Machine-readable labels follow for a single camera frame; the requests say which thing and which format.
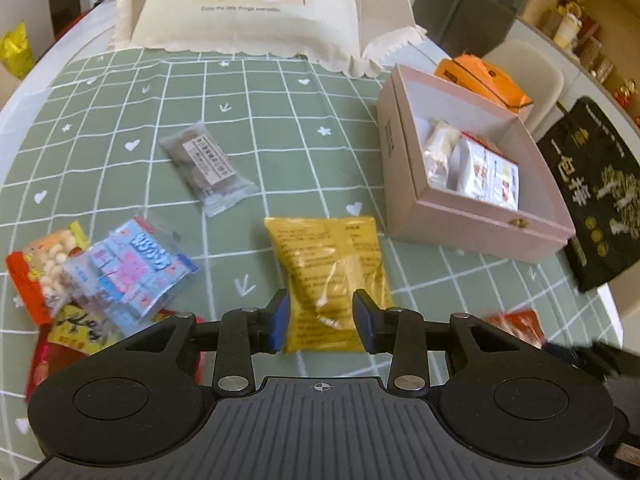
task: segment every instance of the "crosshair symbol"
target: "crosshair symbol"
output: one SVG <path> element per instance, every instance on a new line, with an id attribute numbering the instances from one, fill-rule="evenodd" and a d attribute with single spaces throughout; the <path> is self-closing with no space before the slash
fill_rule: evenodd
<path id="1" fill-rule="evenodd" d="M 312 388 L 323 394 L 329 391 L 331 388 L 335 388 L 335 386 L 329 386 L 327 383 L 318 383 L 312 386 Z"/>

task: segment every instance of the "table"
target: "table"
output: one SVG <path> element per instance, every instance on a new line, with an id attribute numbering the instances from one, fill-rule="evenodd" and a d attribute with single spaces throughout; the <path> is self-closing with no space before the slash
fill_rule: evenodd
<path id="1" fill-rule="evenodd" d="M 90 15 L 87 27 L 94 25 Z M 284 286 L 262 226 L 265 216 L 371 215 L 378 221 L 396 304 L 439 321 L 463 310 L 485 316 L 532 305 L 551 340 L 619 341 L 615 318 L 597 292 L 577 293 L 562 254 L 530 266 L 384 234 L 375 104 L 386 73 L 349 80 L 303 59 L 113 53 L 98 48 L 103 40 L 98 35 L 87 47 L 94 56 L 74 60 L 60 74 L 52 69 L 51 90 L 34 93 L 35 82 L 28 78 L 9 103 L 11 116 L 0 115 L 0 138 L 17 150 L 10 166 L 5 157 L 0 189 L 3 253 L 74 219 L 97 240 L 142 209 L 193 241 L 189 256 L 202 272 L 175 307 L 219 319 L 232 308 L 265 306 Z M 405 49 L 400 59 L 417 57 L 424 70 L 433 70 L 437 47 L 421 47 L 420 54 Z M 260 187 L 257 195 L 211 219 L 157 146 L 158 139 L 198 120 L 208 124 L 236 169 Z M 22 398 L 36 333 L 24 310 L 14 307 L 14 297 L 2 266 L 2 478 L 24 475 L 41 458 Z M 254 357 L 258 383 L 269 375 L 384 379 L 389 364 L 388 354 Z M 430 352 L 430 364 L 432 384 L 445 381 L 444 356 Z"/>

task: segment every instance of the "pink box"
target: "pink box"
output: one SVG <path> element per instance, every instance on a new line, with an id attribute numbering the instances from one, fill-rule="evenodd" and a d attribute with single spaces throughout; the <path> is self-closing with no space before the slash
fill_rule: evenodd
<path id="1" fill-rule="evenodd" d="M 431 120 L 494 142 L 516 161 L 518 211 L 431 187 L 420 138 Z M 518 116 L 460 86 L 397 65 L 378 98 L 386 222 L 399 240 L 538 263 L 575 235 L 558 186 Z"/>

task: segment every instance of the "gray ribbed panel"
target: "gray ribbed panel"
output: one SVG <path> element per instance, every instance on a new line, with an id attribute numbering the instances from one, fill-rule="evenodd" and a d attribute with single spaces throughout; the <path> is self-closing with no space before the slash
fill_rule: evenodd
<path id="1" fill-rule="evenodd" d="M 613 480 L 595 461 L 521 468 L 478 456 L 421 400 L 375 379 L 269 379 L 223 400 L 189 442 L 151 462 L 92 468 L 53 458 L 33 480 Z"/>

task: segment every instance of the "black robot arm part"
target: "black robot arm part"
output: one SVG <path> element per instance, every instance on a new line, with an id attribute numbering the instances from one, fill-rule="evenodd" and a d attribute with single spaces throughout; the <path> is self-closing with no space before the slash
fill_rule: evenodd
<path id="1" fill-rule="evenodd" d="M 177 315 L 52 376 L 31 427 L 33 480 L 612 480 L 595 458 L 614 418 L 588 373 L 468 314 L 449 323 L 353 298 L 380 378 L 265 378 L 252 354 L 282 348 L 289 297 L 196 324 Z M 428 350 L 450 379 L 430 386 Z M 193 381 L 215 351 L 211 386 Z"/>

